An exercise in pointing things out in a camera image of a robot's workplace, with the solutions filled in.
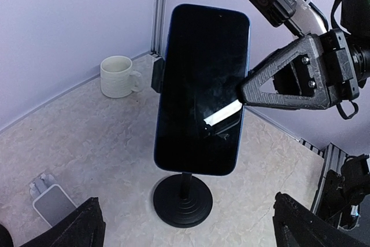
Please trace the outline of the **white cup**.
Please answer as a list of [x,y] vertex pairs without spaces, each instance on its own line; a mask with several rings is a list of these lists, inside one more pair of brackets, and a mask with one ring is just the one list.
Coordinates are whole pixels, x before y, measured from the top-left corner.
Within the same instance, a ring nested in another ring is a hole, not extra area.
[[133,70],[126,56],[111,56],[100,64],[101,91],[109,98],[123,98],[143,90],[142,74]]

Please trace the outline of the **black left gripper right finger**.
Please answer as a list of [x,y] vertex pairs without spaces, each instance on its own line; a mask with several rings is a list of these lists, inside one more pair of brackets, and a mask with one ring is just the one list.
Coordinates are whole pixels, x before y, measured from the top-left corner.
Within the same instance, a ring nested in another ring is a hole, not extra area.
[[277,246],[366,246],[330,226],[286,193],[275,195],[273,208]]

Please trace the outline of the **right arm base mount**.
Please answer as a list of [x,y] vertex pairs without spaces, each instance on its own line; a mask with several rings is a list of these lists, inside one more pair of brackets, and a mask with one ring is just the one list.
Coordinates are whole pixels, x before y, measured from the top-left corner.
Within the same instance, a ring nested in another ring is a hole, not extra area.
[[369,155],[349,155],[334,144],[324,159],[311,212],[342,231],[359,226],[360,204],[369,195]]

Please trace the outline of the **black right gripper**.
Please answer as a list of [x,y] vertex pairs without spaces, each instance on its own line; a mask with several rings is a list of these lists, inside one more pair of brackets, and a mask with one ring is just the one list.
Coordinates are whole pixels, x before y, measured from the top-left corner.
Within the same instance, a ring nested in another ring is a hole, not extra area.
[[334,29],[271,53],[240,83],[238,97],[247,106],[325,110],[358,98],[368,78],[369,38]]

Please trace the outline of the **white phone stand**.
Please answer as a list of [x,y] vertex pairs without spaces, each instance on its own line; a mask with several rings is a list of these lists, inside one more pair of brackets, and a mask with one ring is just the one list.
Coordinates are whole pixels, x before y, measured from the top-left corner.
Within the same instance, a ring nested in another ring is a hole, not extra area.
[[51,174],[42,173],[29,184],[32,207],[50,226],[54,227],[76,208],[76,204]]

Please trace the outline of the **black phone blue edge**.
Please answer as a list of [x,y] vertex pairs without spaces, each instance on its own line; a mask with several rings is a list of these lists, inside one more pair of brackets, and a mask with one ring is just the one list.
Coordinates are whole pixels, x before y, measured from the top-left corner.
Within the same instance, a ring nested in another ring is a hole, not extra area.
[[158,109],[154,161],[166,171],[223,176],[236,165],[243,110],[206,119],[238,100],[250,23],[234,10],[174,8]]

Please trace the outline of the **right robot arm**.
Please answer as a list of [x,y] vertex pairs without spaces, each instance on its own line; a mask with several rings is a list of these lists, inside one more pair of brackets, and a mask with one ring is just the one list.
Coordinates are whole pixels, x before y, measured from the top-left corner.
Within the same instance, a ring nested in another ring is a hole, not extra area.
[[295,36],[248,74],[239,99],[248,106],[325,110],[353,103],[369,78],[369,0],[335,0],[341,19],[311,0],[249,0],[274,27]]

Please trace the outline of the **right aluminium frame post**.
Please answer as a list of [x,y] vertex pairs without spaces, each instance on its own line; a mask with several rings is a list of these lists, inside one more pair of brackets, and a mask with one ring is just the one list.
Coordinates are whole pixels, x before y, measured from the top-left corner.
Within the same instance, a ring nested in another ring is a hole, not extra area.
[[151,55],[163,56],[162,43],[164,34],[165,7],[167,0],[154,0],[153,27],[151,34]]

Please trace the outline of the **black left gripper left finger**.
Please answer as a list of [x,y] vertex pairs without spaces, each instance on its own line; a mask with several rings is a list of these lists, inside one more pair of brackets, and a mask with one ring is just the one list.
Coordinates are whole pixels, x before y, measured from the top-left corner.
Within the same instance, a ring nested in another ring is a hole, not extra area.
[[45,233],[24,246],[100,246],[103,247],[106,223],[99,199],[91,197]]

